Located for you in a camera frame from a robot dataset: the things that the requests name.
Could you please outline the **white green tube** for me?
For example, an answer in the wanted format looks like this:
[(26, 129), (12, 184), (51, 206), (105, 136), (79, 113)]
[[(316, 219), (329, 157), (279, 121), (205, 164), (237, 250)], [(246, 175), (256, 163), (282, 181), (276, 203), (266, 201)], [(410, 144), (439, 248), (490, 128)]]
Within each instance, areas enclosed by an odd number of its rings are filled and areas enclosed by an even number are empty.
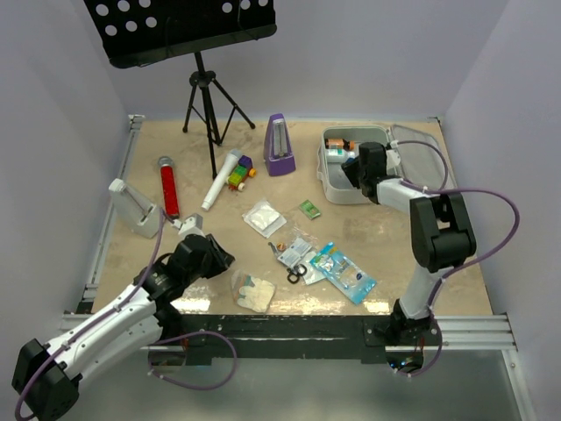
[(357, 153), (353, 150), (344, 149), (327, 149), (325, 151), (325, 159), (328, 163), (345, 163), (357, 157)]

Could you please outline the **brown bottle orange cap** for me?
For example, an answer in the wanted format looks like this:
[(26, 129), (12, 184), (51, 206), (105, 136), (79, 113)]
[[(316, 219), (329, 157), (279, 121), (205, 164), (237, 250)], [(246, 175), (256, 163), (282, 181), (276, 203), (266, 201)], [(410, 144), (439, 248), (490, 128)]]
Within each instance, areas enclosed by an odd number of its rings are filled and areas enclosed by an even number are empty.
[(342, 139), (342, 138), (338, 138), (338, 139), (325, 139), (324, 140), (324, 145), (327, 149), (342, 149), (345, 151), (351, 151), (355, 148), (355, 142), (352, 140), (347, 140), (347, 139)]

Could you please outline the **small green packet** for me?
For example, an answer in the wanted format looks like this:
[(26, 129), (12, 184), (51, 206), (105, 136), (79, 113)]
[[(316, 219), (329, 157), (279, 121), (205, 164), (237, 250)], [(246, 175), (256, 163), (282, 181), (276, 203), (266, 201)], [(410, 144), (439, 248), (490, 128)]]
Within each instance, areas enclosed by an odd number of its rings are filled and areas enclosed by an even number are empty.
[(321, 211), (310, 200), (305, 200), (299, 205), (299, 209), (310, 220), (321, 216)]

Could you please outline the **white gauze packet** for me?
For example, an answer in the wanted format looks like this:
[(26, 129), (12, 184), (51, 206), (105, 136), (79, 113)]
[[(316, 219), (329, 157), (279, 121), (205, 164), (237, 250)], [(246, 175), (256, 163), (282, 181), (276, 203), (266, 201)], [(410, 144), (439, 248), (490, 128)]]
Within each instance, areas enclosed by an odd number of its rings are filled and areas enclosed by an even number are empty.
[(286, 218), (266, 199), (259, 200), (249, 211), (242, 215), (242, 218), (265, 239), (269, 239), (287, 223)]

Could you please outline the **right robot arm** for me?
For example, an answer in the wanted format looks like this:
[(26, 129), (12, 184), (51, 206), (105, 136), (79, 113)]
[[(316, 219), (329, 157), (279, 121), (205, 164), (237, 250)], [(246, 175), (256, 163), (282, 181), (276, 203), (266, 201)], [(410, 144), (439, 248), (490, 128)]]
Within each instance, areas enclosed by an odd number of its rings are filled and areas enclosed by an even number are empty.
[(404, 212), (409, 218), (415, 270), (390, 316), (393, 339), (411, 344), (433, 317), (433, 304), (448, 272), (460, 268), (477, 248), (463, 196), (452, 190), (414, 185), (388, 173), (390, 149), (378, 142), (359, 145), (343, 174), (370, 202)]

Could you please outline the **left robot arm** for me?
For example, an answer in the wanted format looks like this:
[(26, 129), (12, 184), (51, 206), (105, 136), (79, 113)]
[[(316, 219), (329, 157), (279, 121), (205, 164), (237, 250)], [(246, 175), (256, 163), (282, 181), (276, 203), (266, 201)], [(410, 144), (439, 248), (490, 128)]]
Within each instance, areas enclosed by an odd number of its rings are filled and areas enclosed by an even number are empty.
[(153, 254), (116, 299), (84, 322), (41, 343), (32, 339), (18, 354), (12, 387), (15, 417), (57, 420), (77, 402), (80, 388), (96, 374), (144, 346), (184, 338), (174, 307), (194, 281), (225, 272), (235, 258), (212, 235), (189, 234), (171, 253)]

